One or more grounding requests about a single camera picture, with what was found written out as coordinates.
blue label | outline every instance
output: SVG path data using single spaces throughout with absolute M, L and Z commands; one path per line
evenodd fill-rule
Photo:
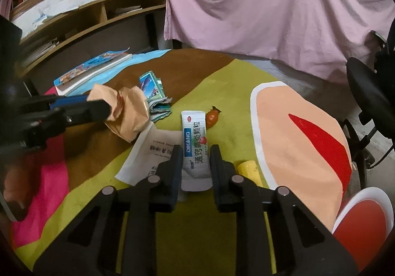
M 192 131 L 191 128 L 184 128 L 184 156 L 192 157 Z

wooden shelf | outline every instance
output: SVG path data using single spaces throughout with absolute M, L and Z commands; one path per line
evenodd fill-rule
M 43 37 L 48 38 L 48 40 L 61 39 L 71 31 L 77 30 L 77 33 L 62 40 L 55 48 L 29 64 L 25 69 L 17 68 L 17 73 L 20 77 L 25 76 L 41 62 L 60 52 L 62 48 L 82 40 L 89 33 L 132 16 L 163 9 L 166 7 L 165 3 L 166 0 L 96 0 L 79 7 L 78 10 L 60 14 L 24 37 L 20 41 L 21 49 Z M 109 18 L 113 16 L 116 8 L 133 5 L 140 5 L 142 9 Z

blue book cover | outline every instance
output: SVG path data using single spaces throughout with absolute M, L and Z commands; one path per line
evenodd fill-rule
M 79 76 L 80 74 L 83 74 L 85 71 L 90 70 L 102 63 L 108 62 L 112 60 L 113 58 L 116 58 L 117 56 L 120 56 L 121 54 L 125 53 L 127 50 L 123 51 L 107 51 L 105 53 L 102 53 L 82 64 L 79 66 L 76 66 L 74 69 L 71 69 L 70 71 L 66 72 L 62 76 L 58 77 L 53 84 L 55 86 L 64 84 L 72 79 L 74 79 L 76 76 Z

medicine packet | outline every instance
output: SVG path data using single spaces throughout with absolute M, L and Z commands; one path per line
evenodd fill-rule
M 206 138 L 204 111 L 181 112 L 184 161 L 181 189 L 203 191 L 213 186 Z

tiled floor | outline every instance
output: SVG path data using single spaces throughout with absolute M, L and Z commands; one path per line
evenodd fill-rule
M 356 104 L 348 86 L 335 85 L 312 75 L 294 70 L 281 62 L 252 59 L 251 57 L 233 55 L 246 60 L 258 68 L 272 74 L 297 91 L 307 101 L 317 105 L 336 119 L 348 118 L 357 133 L 362 137 L 367 134 L 373 124 L 362 126 L 358 120 L 360 109 Z M 391 141 L 376 133 L 368 146 L 368 150 L 376 160 L 392 145 Z M 368 186 L 383 189 L 395 206 L 395 153 L 390 155 L 377 167 L 367 173 Z

